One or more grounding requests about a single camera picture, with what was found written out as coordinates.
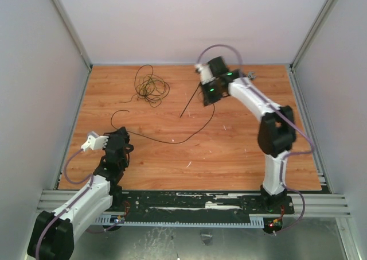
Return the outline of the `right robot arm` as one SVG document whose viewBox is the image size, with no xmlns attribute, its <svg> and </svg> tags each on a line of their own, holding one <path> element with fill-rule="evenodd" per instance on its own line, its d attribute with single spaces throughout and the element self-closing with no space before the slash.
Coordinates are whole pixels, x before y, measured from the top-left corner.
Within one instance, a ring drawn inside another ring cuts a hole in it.
<svg viewBox="0 0 367 260">
<path fill-rule="evenodd" d="M 287 155 L 296 141 L 290 106 L 281 106 L 266 97 L 240 69 L 230 70 L 224 59 L 216 57 L 206 64 L 195 64 L 200 75 L 204 105 L 226 96 L 237 99 L 259 121 L 257 143 L 265 158 L 265 175 L 260 187 L 260 206 L 267 213 L 275 212 L 287 196 L 284 187 Z"/>
</svg>

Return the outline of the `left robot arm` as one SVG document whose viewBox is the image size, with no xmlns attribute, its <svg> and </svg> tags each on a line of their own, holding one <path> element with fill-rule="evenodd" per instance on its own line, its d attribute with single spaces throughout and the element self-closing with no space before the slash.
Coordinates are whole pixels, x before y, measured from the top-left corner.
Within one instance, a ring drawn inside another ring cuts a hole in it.
<svg viewBox="0 0 367 260">
<path fill-rule="evenodd" d="M 117 211 L 122 207 L 122 187 L 119 185 L 130 164 L 130 135 L 125 127 L 98 135 L 88 134 L 77 154 L 87 150 L 103 150 L 104 155 L 93 173 L 80 181 L 65 179 L 83 187 L 66 203 L 36 218 L 27 254 L 35 259 L 69 259 L 76 242 L 104 211 Z"/>
</svg>

